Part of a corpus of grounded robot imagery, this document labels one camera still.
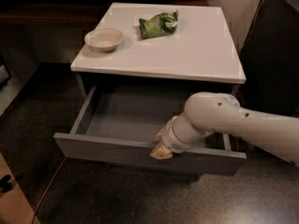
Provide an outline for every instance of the dark wooden shelf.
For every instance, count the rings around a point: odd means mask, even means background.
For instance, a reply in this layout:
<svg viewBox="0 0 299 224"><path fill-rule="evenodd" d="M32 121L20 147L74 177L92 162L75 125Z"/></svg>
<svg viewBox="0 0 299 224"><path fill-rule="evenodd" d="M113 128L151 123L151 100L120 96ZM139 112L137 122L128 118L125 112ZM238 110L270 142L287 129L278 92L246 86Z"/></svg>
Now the dark wooden shelf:
<svg viewBox="0 0 299 224"><path fill-rule="evenodd" d="M207 0L1 0L0 24L93 29L113 2L208 6Z"/></svg>

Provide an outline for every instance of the drawer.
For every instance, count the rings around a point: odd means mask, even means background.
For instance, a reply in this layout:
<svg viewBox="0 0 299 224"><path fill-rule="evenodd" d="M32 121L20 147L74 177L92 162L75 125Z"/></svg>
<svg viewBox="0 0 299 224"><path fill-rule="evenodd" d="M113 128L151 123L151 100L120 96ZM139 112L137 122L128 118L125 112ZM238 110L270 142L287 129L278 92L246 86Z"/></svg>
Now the drawer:
<svg viewBox="0 0 299 224"><path fill-rule="evenodd" d="M70 133L54 139L67 158L103 161L181 174L233 175L246 155L231 150L228 135L216 133L183 154L150 157L155 135L180 114L193 87L160 79L109 82L93 86Z"/></svg>

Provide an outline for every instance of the white tabletop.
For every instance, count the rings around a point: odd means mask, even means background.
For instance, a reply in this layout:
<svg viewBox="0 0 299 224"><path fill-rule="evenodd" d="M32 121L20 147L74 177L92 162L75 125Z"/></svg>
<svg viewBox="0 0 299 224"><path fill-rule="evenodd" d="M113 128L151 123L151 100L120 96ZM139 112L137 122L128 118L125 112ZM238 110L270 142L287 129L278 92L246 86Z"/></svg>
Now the white tabletop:
<svg viewBox="0 0 299 224"><path fill-rule="evenodd" d="M173 35L141 39L139 18L178 10ZM242 84L246 81L220 7L114 3L96 29L115 28L124 39L112 52L84 45L71 69L77 72L163 77Z"/></svg>

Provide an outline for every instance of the green packet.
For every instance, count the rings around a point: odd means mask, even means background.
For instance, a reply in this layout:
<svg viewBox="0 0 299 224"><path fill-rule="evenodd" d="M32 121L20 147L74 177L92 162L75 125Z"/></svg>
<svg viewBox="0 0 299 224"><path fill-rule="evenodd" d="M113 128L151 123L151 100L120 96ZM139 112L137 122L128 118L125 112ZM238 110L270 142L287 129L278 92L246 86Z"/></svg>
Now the green packet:
<svg viewBox="0 0 299 224"><path fill-rule="evenodd" d="M139 19L141 38L171 35L177 30L178 11L160 13L150 20Z"/></svg>

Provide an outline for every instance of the white table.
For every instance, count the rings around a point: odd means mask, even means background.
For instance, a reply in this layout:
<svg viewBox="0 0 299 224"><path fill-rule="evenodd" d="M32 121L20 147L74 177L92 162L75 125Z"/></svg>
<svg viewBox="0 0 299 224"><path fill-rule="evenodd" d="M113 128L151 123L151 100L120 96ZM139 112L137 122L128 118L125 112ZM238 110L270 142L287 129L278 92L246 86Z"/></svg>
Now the white table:
<svg viewBox="0 0 299 224"><path fill-rule="evenodd" d="M139 18L176 9L173 35L140 39ZM171 160L150 157L154 136L191 93L246 80L221 8L115 3L97 29L104 27L121 30L124 40L110 53L84 46L73 61L86 100L71 132L54 135L65 156L192 175L235 173L246 155L231 150L227 135ZM95 76L96 86L86 89L84 76Z"/></svg>
<svg viewBox="0 0 299 224"><path fill-rule="evenodd" d="M139 18L178 10L173 35L142 40ZM243 84L246 80L220 7L114 3L96 29L115 28L124 40L110 53L85 45L73 61L76 72L162 77Z"/></svg>

